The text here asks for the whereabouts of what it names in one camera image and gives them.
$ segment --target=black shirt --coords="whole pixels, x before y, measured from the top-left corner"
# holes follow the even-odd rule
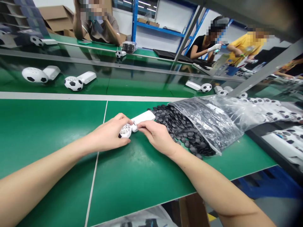
[[[197,46],[198,46],[197,53],[203,51],[202,45],[203,45],[203,40],[204,40],[204,38],[205,38],[205,35],[203,35],[203,36],[198,36],[198,37],[195,39],[195,41],[193,42],[192,46],[190,47],[190,49],[189,49],[188,52],[186,53],[186,57],[189,57],[189,58],[190,58],[190,53],[191,53],[191,51],[192,51],[193,45],[197,45]],[[213,43],[213,44],[209,44],[208,47],[207,47],[207,49],[208,49],[208,48],[211,48],[213,45],[214,45],[214,43]]]

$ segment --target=green table surface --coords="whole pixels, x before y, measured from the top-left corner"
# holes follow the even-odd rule
[[[0,99],[0,177],[58,150],[94,130],[119,112],[132,118],[167,102],[115,102]],[[88,225],[152,207],[195,192],[181,169],[156,151],[140,132],[131,143],[99,154]],[[85,225],[97,154],[76,164],[19,226]],[[229,180],[276,163],[244,135],[205,158]]]
[[[152,58],[145,59],[147,60],[146,66],[148,67],[168,69],[172,66],[171,62]],[[132,62],[135,65],[141,66],[142,64],[145,64],[144,61],[132,60]],[[35,67],[43,70],[49,65],[58,66],[61,70],[61,73],[54,81],[49,81],[45,84],[30,83],[22,77],[21,72],[26,67]],[[180,65],[177,67],[180,67],[180,72],[190,72],[192,69],[191,67],[193,66]],[[240,82],[225,81],[223,79],[216,80],[194,76],[155,73],[144,70],[0,55],[0,91],[75,94],[75,92],[68,90],[64,86],[64,79],[68,76],[77,77],[87,71],[95,72],[97,78],[88,85],[85,85],[77,94],[191,98],[194,96],[212,95],[214,94],[214,90],[211,90],[208,93],[202,93],[200,90],[195,91],[185,86],[188,80],[197,84],[210,83],[213,87],[216,85],[221,85],[223,87],[228,85],[232,88],[236,88],[240,84]],[[256,85],[248,91],[248,94],[249,97],[267,97],[283,101],[298,100],[295,97],[289,96],[289,94],[283,93],[285,90],[287,90],[286,87],[276,88],[270,84]]]

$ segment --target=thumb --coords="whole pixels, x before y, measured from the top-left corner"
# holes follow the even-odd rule
[[[129,144],[130,141],[131,140],[129,138],[120,138],[120,139],[118,139],[118,147],[123,147],[126,144]]]
[[[138,128],[138,130],[139,130],[140,132],[143,132],[143,133],[144,133],[144,135],[147,137],[147,139],[149,140],[149,142],[154,140],[154,138],[153,138],[151,132],[148,131],[146,128]]]

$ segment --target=worker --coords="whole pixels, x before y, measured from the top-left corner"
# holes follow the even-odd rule
[[[302,64],[302,63],[303,63],[303,55],[300,55],[299,57],[290,61],[286,65],[280,67],[277,71],[274,72],[274,74],[277,75],[277,76],[281,76],[281,77],[285,77],[285,78],[289,78],[289,79],[294,79],[294,78],[303,79],[302,76],[292,76],[292,75],[286,74],[286,72],[288,72],[290,69],[292,69],[296,65]]]
[[[118,136],[121,128],[127,123],[133,124],[124,114],[119,113],[88,135],[1,179],[1,226],[16,226],[84,156],[130,143],[129,138]],[[144,121],[137,124],[137,127],[156,150],[184,171],[199,195],[217,211],[223,226],[275,226],[263,211],[227,178],[175,143],[166,126],[155,121]],[[155,215],[152,217],[153,220],[158,220]],[[132,214],[132,218],[139,220],[140,216]],[[142,217],[144,223],[147,218],[146,215]],[[129,226],[129,223],[118,224],[117,219],[114,221],[115,226]],[[158,223],[157,226],[176,227],[171,219],[162,217],[159,222],[161,225]],[[139,226],[137,223],[134,221],[131,226]]]
[[[82,40],[88,33],[92,41],[111,43],[120,46],[121,38],[116,19],[107,11],[99,0],[92,1],[90,6],[82,9],[79,0],[74,0],[75,15],[73,30],[77,39]]]
[[[228,21],[229,19],[226,17],[216,17],[212,21],[211,27],[207,31],[207,35],[198,36],[186,53],[186,56],[191,59],[197,59],[208,53],[207,62],[212,62],[215,57],[213,51],[220,49],[222,46],[222,44],[216,44],[215,41],[225,30]]]
[[[227,50],[231,52],[229,60],[232,60],[231,64],[235,64],[235,66],[238,66],[245,58],[247,58],[246,62],[250,63],[260,52],[269,37],[269,32],[266,32],[263,28],[249,30],[247,34],[227,46]]]

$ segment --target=window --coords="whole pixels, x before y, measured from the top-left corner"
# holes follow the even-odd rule
[[[155,19],[157,4],[158,0],[139,0],[138,15],[145,16],[151,13],[152,18]],[[113,8],[133,12],[133,0],[112,0],[112,5]]]

